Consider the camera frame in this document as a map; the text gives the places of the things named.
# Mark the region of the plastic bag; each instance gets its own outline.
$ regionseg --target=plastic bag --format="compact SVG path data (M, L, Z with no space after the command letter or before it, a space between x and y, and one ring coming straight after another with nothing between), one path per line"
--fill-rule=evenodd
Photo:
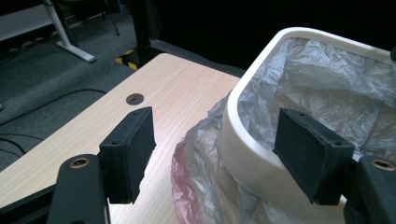
M239 185L218 152L227 97L177 145L172 184L180 223L299 223ZM274 48L241 94L238 113L263 146L275 143L278 109L304 111L356 147L396 161L396 68L314 40Z

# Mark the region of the wood grain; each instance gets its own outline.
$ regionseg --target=wood grain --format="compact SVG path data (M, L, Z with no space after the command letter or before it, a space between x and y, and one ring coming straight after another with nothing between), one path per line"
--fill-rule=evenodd
M112 223L177 223L170 181L176 144L239 78L161 54L0 173L0 207L56 182L58 169L100 143L131 111L152 106L157 146L134 204L111 204ZM140 105L126 98L141 93Z

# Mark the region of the gray carpet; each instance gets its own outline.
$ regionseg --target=gray carpet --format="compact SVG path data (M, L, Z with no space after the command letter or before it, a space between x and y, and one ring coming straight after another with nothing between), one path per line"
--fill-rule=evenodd
M95 63L59 48L56 34L0 63L0 172L134 73L115 62L136 45L132 16L124 9L114 17L120 36L109 18L93 18L73 28L79 47L94 55ZM233 76L245 73L160 40L151 40L151 45Z

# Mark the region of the chair leg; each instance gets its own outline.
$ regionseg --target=chair leg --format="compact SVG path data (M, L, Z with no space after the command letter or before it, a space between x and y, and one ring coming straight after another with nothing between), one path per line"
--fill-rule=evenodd
M114 22L113 14L111 13L111 10L110 10L110 7L108 6L107 0L105 0L105 3L106 3L108 15L110 15L111 22L113 23L114 29L116 30L116 34L120 35L119 28L117 27L117 24Z
M69 33L70 38L72 39L72 45L78 47L78 42L74 38L74 35L73 35L72 31L70 30L69 25L67 24L66 18L64 17L64 14L63 14L63 12L61 10L61 7L59 6L59 3L57 1L53 1L53 2L55 3L53 5L54 5L54 8L55 8L56 14L58 15L61 23L63 24L64 28L66 28L67 33Z
M72 30L70 30L70 27L69 27L69 25L67 24L66 21L64 21L64 26L66 27L67 33L69 33L70 38L72 39L73 45L76 46L76 47L78 47L78 42L77 42L77 40L74 38L74 35L73 35L73 33L72 33Z

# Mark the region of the desk leg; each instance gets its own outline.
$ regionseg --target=desk leg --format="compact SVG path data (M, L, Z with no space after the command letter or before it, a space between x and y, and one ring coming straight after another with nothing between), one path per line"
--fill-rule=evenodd
M59 21L58 15L56 14L55 8L50 0L44 0L44 6L46 7L47 13L49 14L50 19L52 20L56 30L58 31L59 36L61 37L61 41L57 42L57 45L75 55L80 57L81 59L93 63L96 61L95 57L91 54L82 51L70 44L69 39L67 38L66 33L64 32L64 28Z

